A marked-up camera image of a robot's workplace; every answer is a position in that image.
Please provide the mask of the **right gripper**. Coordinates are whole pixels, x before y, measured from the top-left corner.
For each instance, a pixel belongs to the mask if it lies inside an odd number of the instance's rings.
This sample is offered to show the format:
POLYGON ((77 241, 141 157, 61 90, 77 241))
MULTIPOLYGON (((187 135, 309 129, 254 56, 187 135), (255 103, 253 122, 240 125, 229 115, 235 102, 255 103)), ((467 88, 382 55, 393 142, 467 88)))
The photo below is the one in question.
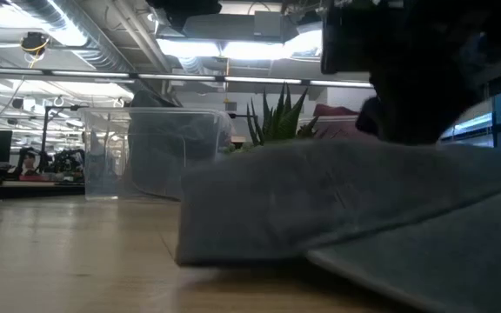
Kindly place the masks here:
MULTIPOLYGON (((327 0, 320 70, 340 72, 477 68, 471 39, 480 34, 482 0, 327 0)), ((481 90, 464 81, 375 82, 356 128, 399 144, 434 144, 481 90)))

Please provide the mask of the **maroon baseball cap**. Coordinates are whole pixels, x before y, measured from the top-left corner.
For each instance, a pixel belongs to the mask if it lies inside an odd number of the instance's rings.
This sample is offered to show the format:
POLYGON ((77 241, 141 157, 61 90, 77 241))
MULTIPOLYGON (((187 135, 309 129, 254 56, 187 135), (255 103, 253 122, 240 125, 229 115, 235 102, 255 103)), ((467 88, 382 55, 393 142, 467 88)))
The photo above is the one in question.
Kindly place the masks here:
POLYGON ((344 106, 332 107, 321 103, 318 103, 313 111, 314 117, 343 117, 357 115, 357 111, 350 110, 344 106))

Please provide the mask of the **succulent plants in black pot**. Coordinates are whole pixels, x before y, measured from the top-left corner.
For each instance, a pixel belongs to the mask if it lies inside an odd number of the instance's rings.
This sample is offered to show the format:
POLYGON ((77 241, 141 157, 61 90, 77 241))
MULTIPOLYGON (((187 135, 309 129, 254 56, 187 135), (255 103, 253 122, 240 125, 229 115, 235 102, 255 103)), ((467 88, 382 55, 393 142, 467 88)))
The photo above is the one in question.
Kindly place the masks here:
POLYGON ((299 125, 298 122, 307 93, 308 90, 305 89, 299 99, 293 103, 289 85, 284 83, 277 105, 271 108, 264 92, 262 123, 259 123, 253 101, 250 101, 244 116, 250 132, 250 142, 242 143, 239 148, 234 143, 229 143, 226 148, 222 148, 220 151, 224 154, 247 152, 254 148, 263 147, 268 143, 313 138, 317 134, 315 126, 318 117, 313 117, 304 125, 299 125))

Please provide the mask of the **bright ceiling light panel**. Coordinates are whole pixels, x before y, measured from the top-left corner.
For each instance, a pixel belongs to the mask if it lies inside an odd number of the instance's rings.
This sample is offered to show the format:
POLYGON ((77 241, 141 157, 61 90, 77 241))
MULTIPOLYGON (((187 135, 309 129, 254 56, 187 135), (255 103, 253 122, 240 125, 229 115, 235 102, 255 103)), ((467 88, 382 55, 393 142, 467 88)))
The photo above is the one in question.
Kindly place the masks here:
POLYGON ((290 58, 318 58, 322 53, 322 31, 312 30, 285 43, 257 41, 228 41, 158 39, 165 55, 186 57, 224 57, 236 60, 279 60, 290 58))

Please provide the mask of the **long LED light bar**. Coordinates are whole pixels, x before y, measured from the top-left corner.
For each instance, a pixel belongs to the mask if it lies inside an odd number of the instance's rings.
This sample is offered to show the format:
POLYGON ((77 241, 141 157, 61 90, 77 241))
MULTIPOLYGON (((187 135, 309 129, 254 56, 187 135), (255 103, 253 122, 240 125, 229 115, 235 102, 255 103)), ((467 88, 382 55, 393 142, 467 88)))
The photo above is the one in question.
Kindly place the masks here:
POLYGON ((98 83, 134 83, 136 80, 160 80, 182 81, 199 83, 265 83, 265 84, 289 84, 314 87, 335 88, 359 88, 372 89, 373 85, 360 81, 334 81, 334 80, 310 80, 295 78, 273 77, 234 77, 234 76, 206 76, 206 75, 178 75, 178 74, 149 74, 149 73, 121 73, 102 71, 81 70, 47 70, 47 69, 20 69, 0 68, 0 77, 25 77, 27 79, 41 79, 47 77, 50 80, 62 79, 74 81, 88 79, 98 83))

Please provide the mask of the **person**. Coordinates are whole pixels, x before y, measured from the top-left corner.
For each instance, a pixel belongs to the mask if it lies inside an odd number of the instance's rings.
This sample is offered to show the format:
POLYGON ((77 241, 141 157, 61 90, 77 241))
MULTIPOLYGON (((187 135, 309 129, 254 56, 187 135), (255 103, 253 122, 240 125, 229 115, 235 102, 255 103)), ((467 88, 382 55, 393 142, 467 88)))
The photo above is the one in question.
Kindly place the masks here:
POLYGON ((34 176, 37 174, 37 153, 33 148, 21 149, 19 162, 21 176, 34 176))

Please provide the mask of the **silver ventilation duct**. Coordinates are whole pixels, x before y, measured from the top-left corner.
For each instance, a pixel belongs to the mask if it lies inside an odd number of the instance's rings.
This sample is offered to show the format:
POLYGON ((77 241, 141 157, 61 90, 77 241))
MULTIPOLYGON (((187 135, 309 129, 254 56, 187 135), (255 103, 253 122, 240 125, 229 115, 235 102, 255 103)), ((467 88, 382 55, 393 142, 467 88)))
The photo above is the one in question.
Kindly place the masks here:
POLYGON ((96 70, 134 72, 134 67, 75 0, 6 0, 37 20, 43 30, 96 70))

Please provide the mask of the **black stand frame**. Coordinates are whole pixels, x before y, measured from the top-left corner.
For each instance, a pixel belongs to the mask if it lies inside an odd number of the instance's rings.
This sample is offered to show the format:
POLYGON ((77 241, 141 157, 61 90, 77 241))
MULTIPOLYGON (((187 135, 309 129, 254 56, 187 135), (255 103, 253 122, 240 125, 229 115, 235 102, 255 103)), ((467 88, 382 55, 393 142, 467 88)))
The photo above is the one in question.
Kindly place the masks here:
POLYGON ((50 117, 50 111, 51 110, 57 110, 56 115, 63 111, 63 110, 70 110, 70 111, 78 111, 81 108, 83 108, 83 105, 78 105, 78 104, 73 104, 70 106, 56 106, 56 105, 51 105, 51 106, 46 106, 44 108, 44 117, 43 117, 43 133, 42 133, 42 143, 41 143, 41 149, 39 151, 40 155, 40 161, 39 165, 37 167, 37 170, 40 173, 44 173, 46 166, 49 164, 49 156, 46 153, 46 142, 47 142, 47 135, 48 135, 48 126, 50 121, 52 120, 52 117, 50 117))

